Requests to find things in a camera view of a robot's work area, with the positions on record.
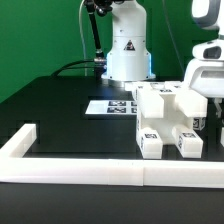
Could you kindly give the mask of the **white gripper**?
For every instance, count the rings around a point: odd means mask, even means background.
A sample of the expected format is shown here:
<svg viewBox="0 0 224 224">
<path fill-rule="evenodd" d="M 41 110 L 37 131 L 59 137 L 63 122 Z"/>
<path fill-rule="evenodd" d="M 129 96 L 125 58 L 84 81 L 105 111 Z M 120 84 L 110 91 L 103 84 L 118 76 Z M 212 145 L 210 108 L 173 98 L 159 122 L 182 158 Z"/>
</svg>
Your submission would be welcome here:
<svg viewBox="0 0 224 224">
<path fill-rule="evenodd" d="M 192 59 L 186 68 L 184 85 L 204 97 L 214 98 L 217 118 L 222 116 L 224 98 L 224 62 Z"/>
</svg>

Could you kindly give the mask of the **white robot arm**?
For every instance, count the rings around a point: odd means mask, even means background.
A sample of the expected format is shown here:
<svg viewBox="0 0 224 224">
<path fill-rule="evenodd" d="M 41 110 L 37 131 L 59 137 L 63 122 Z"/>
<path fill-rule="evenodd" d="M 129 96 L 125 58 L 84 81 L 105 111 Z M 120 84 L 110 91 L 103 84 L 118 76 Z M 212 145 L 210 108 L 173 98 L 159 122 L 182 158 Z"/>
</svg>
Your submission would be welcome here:
<svg viewBox="0 0 224 224">
<path fill-rule="evenodd" d="M 111 85 L 133 84 L 148 80 L 151 54 L 146 49 L 146 11 L 136 0 L 112 3 L 113 44 L 106 57 L 103 80 Z M 198 117 L 207 113 L 207 99 L 222 97 L 224 92 L 224 2 L 222 0 L 193 0 L 192 16 L 203 29 L 219 30 L 218 39 L 196 45 L 193 59 L 188 63 L 183 87 L 202 99 L 197 103 L 190 95 L 181 98 L 190 103 Z"/>
</svg>

